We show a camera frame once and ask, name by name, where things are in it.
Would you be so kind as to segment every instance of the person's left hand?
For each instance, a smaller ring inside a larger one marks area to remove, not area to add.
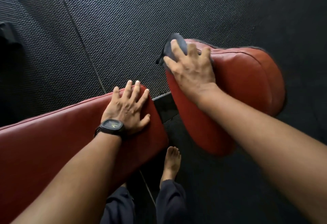
[[[140,84],[137,80],[132,90],[132,81],[129,80],[122,97],[119,96],[119,88],[116,86],[113,89],[111,102],[102,115],[101,123],[107,119],[115,119],[124,124],[127,134],[141,131],[150,122],[150,114],[140,119],[141,109],[149,96],[149,89],[146,89],[137,101]]]

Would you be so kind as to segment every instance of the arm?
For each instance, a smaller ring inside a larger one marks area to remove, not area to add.
[[[126,85],[123,96],[115,87],[112,100],[101,122],[116,119],[124,123],[128,134],[145,127],[150,116],[140,120],[140,111],[149,91],[140,100],[140,82]],[[108,196],[108,185],[121,145],[116,135],[99,133],[60,170],[40,196],[13,223],[96,223]]]
[[[210,50],[185,56],[176,41],[176,63],[165,57],[186,96],[221,125],[260,165],[270,180],[312,221],[327,219],[327,146],[232,98],[215,84]]]

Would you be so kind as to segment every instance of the red cushion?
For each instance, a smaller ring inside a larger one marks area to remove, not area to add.
[[[111,96],[108,93],[94,97],[0,128],[1,223],[9,223],[21,213],[68,160],[92,140]],[[147,113],[151,114],[150,124],[122,144],[110,192],[168,146],[166,132],[151,99],[145,103],[142,116]]]
[[[257,48],[215,49],[195,40],[186,42],[196,44],[199,51],[211,49],[216,83],[226,93],[269,115],[281,110],[285,98],[283,77],[266,52]],[[172,74],[166,71],[166,77],[192,139],[211,154],[230,154],[235,148],[233,139],[185,97]]]

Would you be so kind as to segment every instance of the dark blue pants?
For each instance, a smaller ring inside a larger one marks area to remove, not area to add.
[[[189,223],[185,191],[173,180],[165,180],[156,200],[157,224]],[[118,188],[107,199],[100,224],[133,224],[134,202],[125,187]]]

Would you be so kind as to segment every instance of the black wristwatch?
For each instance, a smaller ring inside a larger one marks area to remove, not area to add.
[[[121,121],[115,119],[107,119],[97,127],[94,137],[99,133],[119,135],[123,137],[125,135],[125,127]]]

